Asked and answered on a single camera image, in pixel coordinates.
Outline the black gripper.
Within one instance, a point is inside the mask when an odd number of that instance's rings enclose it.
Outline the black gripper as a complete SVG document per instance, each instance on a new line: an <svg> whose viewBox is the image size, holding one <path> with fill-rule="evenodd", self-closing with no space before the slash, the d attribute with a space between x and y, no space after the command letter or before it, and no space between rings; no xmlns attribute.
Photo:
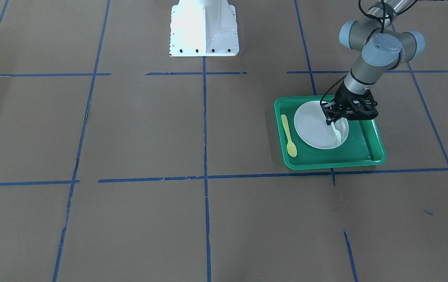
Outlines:
<svg viewBox="0 0 448 282"><path fill-rule="evenodd" d="M356 94L341 84L330 102L324 102L325 96L322 96L322 112L327 126L331 126L332 120L373 120L379 115L376 109L378 103L369 89L364 90L363 94Z"/></svg>

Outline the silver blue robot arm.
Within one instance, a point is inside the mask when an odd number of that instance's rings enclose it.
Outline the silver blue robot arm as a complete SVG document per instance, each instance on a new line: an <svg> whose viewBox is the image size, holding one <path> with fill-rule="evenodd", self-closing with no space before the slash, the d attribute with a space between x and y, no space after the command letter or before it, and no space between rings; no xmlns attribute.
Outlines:
<svg viewBox="0 0 448 282"><path fill-rule="evenodd" d="M415 0L380 0L362 10L360 21L349 21L342 26L340 43L360 51L360 56L348 74L339 80L334 98L330 102L319 102L328 126L340 119L375 119L379 113L372 87L383 73L423 53L426 43L420 32L388 30L399 15L415 4Z"/></svg>

